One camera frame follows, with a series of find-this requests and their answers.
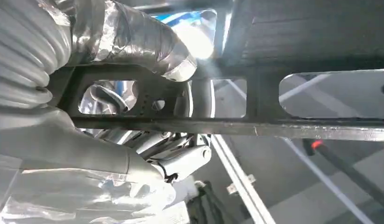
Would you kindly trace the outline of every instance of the black pole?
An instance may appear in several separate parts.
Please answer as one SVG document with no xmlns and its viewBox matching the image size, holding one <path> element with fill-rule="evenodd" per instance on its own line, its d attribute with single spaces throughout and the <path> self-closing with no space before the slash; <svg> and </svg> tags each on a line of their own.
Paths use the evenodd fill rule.
<svg viewBox="0 0 384 224">
<path fill-rule="evenodd" d="M 342 158 L 331 152 L 331 150 L 319 140 L 304 140 L 305 149 L 307 141 L 311 142 L 310 146 L 313 151 L 321 154 L 334 167 L 338 168 L 340 171 L 346 174 L 355 184 L 357 184 L 357 186 L 363 189 L 384 208 L 384 193 L 376 184 L 372 183 L 367 177 L 354 169 L 353 166 L 348 165 Z"/>
</svg>

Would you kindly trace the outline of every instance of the cutout hole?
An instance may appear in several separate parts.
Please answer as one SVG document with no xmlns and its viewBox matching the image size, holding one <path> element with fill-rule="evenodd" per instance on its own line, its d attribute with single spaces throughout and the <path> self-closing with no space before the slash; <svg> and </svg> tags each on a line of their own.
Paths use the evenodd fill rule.
<svg viewBox="0 0 384 224">
<path fill-rule="evenodd" d="M 384 70 L 291 74 L 279 85 L 279 103 L 300 118 L 384 119 Z"/>
<path fill-rule="evenodd" d="M 127 114 L 137 98 L 134 80 L 99 80 L 87 88 L 78 109 L 83 114 Z"/>
<path fill-rule="evenodd" d="M 152 103 L 152 109 L 154 111 L 159 111 L 164 108 L 164 100 L 156 100 Z"/>
</svg>

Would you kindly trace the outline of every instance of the protective cover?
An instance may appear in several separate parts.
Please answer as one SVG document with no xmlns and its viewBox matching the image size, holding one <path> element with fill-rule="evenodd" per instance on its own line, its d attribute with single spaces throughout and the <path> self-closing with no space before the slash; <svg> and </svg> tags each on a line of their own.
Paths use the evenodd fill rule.
<svg viewBox="0 0 384 224">
<path fill-rule="evenodd" d="M 167 25 L 112 0 L 58 0 L 72 23 L 69 65 L 138 64 L 173 81 L 185 81 L 196 61 Z"/>
<path fill-rule="evenodd" d="M 154 214 L 175 198 L 162 181 L 86 169 L 20 170 L 21 164 L 0 155 L 0 224 L 157 223 Z"/>
</svg>

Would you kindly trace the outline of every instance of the plastic wrap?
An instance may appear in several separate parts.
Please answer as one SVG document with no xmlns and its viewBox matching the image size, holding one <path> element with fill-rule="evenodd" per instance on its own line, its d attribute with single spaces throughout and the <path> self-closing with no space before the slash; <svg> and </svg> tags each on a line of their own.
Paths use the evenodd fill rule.
<svg viewBox="0 0 384 224">
<path fill-rule="evenodd" d="M 196 61 L 167 25 L 112 0 L 58 0 L 74 21 L 70 65 L 138 64 L 173 81 L 185 81 Z"/>
<path fill-rule="evenodd" d="M 43 87 L 70 57 L 68 25 L 65 14 L 43 0 L 0 0 L 0 106 L 50 101 Z"/>
<path fill-rule="evenodd" d="M 0 224 L 144 223 L 175 198 L 162 181 L 86 169 L 20 170 L 0 155 Z"/>
</svg>

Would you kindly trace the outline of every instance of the black metal frame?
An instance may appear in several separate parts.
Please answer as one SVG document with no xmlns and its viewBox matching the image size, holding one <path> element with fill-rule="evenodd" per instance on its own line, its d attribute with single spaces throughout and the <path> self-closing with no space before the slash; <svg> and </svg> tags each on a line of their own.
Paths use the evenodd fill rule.
<svg viewBox="0 0 384 224">
<path fill-rule="evenodd" d="M 301 119 L 287 114 L 278 101 L 279 83 L 292 73 L 381 68 L 384 68 L 384 58 L 353 58 L 318 64 L 293 63 L 283 67 L 249 68 L 226 67 L 220 62 L 199 63 L 193 79 L 246 79 L 246 115 L 232 119 L 174 117 L 172 109 L 175 100 L 182 94 L 182 83 L 168 81 L 134 65 L 105 64 L 75 69 L 62 68 L 51 76 L 49 90 L 58 94 L 55 96 L 58 103 L 54 102 L 52 105 L 66 111 L 75 125 L 83 128 L 123 127 L 146 131 L 384 141 L 384 119 Z M 131 111 L 126 115 L 87 115 L 78 111 L 78 104 L 87 87 L 101 79 L 137 81 L 140 95 Z M 61 91 L 53 91 L 51 86 Z M 164 109 L 158 112 L 151 109 L 152 102 L 157 99 L 166 102 Z"/>
<path fill-rule="evenodd" d="M 302 119 L 287 114 L 278 101 L 279 83 L 289 74 L 384 69 L 384 0 L 366 4 L 353 0 L 333 1 L 333 7 L 323 7 L 329 4 L 327 0 L 237 0 L 234 4 L 232 1 L 199 0 L 199 4 L 196 1 L 187 2 L 180 7 L 157 8 L 153 5 L 143 9 L 148 13 L 202 8 L 217 11 L 214 56 L 221 60 L 199 62 L 192 79 L 245 79 L 247 108 L 243 118 L 174 117 L 172 109 L 175 99 L 182 94 L 182 84 L 170 82 L 133 65 L 62 68 L 51 75 L 48 89 L 54 93 L 52 105 L 65 110 L 77 127 L 84 128 L 123 127 L 130 130 L 384 141 L 384 119 Z M 292 13 L 284 5 L 293 7 Z M 233 18 L 227 47 L 222 54 L 225 17 L 230 12 Z M 277 17 L 284 20 L 273 20 Z M 326 21 L 327 25 L 321 26 L 322 21 Z M 359 23 L 364 26 L 348 29 Z M 290 32 L 285 24 L 291 26 L 293 36 L 276 36 L 278 32 Z M 319 32 L 309 32 L 316 25 L 321 26 Z M 251 54 L 248 58 L 252 62 L 244 66 L 238 60 L 243 57 L 246 41 L 251 40 L 248 36 L 251 28 L 269 38 L 275 37 L 278 45 L 269 45 L 275 46 L 276 50 L 268 54 L 260 49 L 252 49 L 253 58 Z M 316 45 L 311 45 L 310 51 L 305 51 L 301 40 L 314 40 Z M 281 48 L 284 43 L 290 44 Z M 300 48 L 296 52 L 289 52 L 287 46 L 293 44 Z M 326 54 L 320 52 L 323 46 L 329 49 Z M 315 52 L 314 57 L 310 54 L 312 50 Z M 267 57 L 277 53 L 279 55 L 275 58 Z M 124 116 L 81 114 L 78 104 L 83 93 L 93 81 L 100 79 L 136 80 L 140 88 L 136 106 Z M 153 111 L 150 106 L 157 99 L 166 102 L 165 108 L 159 112 Z"/>
</svg>

